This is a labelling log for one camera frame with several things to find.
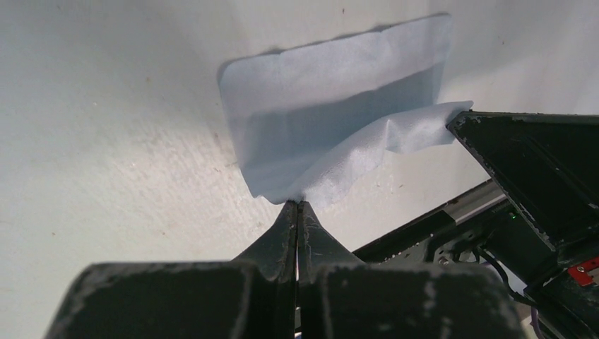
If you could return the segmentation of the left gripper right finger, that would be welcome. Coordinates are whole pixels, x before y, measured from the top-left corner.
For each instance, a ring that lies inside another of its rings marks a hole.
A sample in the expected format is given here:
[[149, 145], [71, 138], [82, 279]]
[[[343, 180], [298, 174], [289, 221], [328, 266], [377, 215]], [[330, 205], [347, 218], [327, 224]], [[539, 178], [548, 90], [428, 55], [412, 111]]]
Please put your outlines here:
[[462, 263], [368, 264], [321, 225], [297, 215], [303, 338], [524, 338], [499, 278]]

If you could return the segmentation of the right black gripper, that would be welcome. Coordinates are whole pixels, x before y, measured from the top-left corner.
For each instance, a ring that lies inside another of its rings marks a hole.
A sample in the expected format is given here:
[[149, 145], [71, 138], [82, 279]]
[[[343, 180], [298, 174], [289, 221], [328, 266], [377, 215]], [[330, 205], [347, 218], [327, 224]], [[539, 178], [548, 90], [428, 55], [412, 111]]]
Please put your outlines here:
[[597, 338], [598, 117], [468, 111], [447, 128], [506, 196], [485, 182], [355, 255], [480, 264], [529, 307], [539, 338]]

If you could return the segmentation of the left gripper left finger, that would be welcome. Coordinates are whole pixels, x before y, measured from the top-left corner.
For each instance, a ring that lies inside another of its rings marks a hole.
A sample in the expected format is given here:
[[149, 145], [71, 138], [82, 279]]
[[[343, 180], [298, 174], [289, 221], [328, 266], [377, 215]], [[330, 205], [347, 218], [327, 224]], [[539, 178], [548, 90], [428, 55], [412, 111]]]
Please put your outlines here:
[[231, 261], [97, 263], [67, 290], [48, 338], [293, 336], [298, 205]]

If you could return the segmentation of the blue cleaning cloth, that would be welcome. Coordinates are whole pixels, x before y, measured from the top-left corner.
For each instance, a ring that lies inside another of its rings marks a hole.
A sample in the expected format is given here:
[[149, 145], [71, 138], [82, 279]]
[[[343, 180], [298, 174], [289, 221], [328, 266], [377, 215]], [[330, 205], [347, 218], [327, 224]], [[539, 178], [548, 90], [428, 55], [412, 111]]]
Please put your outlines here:
[[472, 102], [438, 102], [452, 18], [389, 28], [229, 63], [218, 81], [249, 192], [325, 207], [383, 162], [453, 142]]

